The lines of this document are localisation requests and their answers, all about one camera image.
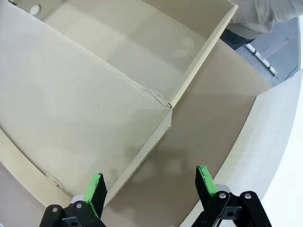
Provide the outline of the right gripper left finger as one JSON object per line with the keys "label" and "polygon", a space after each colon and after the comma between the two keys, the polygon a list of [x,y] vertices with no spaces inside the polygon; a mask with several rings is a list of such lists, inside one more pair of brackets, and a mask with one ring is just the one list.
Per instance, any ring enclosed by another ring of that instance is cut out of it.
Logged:
{"label": "right gripper left finger", "polygon": [[104,227],[101,220],[106,184],[101,173],[94,174],[82,200],[71,203],[66,208],[58,204],[49,205],[41,219],[41,227]]}

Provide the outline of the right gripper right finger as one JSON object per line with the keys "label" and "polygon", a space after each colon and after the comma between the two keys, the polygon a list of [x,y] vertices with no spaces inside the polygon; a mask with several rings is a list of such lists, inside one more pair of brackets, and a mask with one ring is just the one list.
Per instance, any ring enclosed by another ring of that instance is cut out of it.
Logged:
{"label": "right gripper right finger", "polygon": [[204,210],[193,227],[218,227],[223,220],[231,220],[237,227],[272,226],[255,192],[236,196],[218,190],[206,166],[196,167],[195,185]]}

